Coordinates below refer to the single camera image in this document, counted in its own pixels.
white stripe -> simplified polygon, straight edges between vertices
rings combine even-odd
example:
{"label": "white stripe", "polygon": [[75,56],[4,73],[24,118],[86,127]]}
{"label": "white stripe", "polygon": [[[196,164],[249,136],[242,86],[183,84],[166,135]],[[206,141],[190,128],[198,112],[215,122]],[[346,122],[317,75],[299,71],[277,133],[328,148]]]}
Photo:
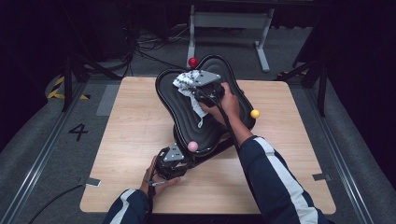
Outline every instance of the white stripe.
{"label": "white stripe", "polygon": [[254,140],[262,146],[269,162],[271,162],[283,185],[288,190],[291,202],[294,204],[300,222],[318,223],[318,211],[315,207],[308,207],[308,203],[303,197],[303,188],[301,188],[283,163],[275,156],[274,148],[261,137],[257,137]]}
{"label": "white stripe", "polygon": [[127,191],[123,192],[120,196],[120,199],[122,200],[122,208],[121,210],[113,217],[111,220],[110,224],[119,224],[122,221],[122,218],[128,209],[129,203],[127,201],[128,197],[131,196],[131,194],[134,193],[134,189],[128,189]]}

pink ball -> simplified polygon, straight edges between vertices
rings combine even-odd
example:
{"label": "pink ball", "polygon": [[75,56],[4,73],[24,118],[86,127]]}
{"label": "pink ball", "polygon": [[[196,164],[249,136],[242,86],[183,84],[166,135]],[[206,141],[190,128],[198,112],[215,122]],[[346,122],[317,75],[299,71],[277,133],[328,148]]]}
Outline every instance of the pink ball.
{"label": "pink ball", "polygon": [[198,143],[191,141],[187,145],[187,148],[189,149],[190,152],[195,152],[198,149]]}

person's arm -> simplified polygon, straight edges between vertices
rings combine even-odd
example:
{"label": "person's arm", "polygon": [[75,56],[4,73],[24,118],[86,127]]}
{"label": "person's arm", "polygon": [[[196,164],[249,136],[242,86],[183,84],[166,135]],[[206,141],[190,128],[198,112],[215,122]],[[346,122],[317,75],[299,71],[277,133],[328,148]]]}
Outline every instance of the person's arm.
{"label": "person's arm", "polygon": [[[151,161],[150,167],[146,170],[140,189],[127,189],[111,205],[107,212],[103,224],[140,224],[145,220],[149,210],[149,175],[154,169],[156,156]],[[155,187],[155,196],[157,198],[166,188],[175,185],[180,177],[166,181],[164,184]],[[164,180],[158,175],[154,175],[154,182],[163,182]]]}
{"label": "person's arm", "polygon": [[[239,103],[227,83],[221,107],[227,114],[240,146],[239,159],[253,187],[256,203],[266,223],[328,223],[310,195],[300,186],[287,164],[263,138],[253,135],[239,118]],[[225,124],[219,110],[201,105]]]}
{"label": "person's arm", "polygon": [[148,196],[140,189],[127,189],[111,205],[103,223],[143,223],[149,210]]}

metal stand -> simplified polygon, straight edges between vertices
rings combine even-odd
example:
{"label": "metal stand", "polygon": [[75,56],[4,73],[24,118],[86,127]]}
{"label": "metal stand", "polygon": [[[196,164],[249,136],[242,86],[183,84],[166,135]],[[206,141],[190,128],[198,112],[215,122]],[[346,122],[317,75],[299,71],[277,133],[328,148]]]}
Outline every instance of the metal stand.
{"label": "metal stand", "polygon": [[227,27],[227,28],[247,28],[262,29],[262,38],[255,42],[255,48],[262,65],[262,71],[270,71],[267,59],[264,54],[263,45],[271,25],[274,10],[269,9],[268,13],[220,13],[220,12],[195,12],[195,6],[191,6],[190,14],[190,43],[187,53],[187,68],[190,69],[189,59],[195,55],[195,27]]}

red ball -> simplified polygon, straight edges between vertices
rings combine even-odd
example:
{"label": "red ball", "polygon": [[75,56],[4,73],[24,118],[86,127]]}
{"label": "red ball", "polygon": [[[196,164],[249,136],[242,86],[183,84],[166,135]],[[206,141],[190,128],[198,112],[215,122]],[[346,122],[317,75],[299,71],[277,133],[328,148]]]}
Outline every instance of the red ball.
{"label": "red ball", "polygon": [[191,68],[195,68],[198,65],[198,60],[196,58],[190,58],[189,59],[189,66]]}

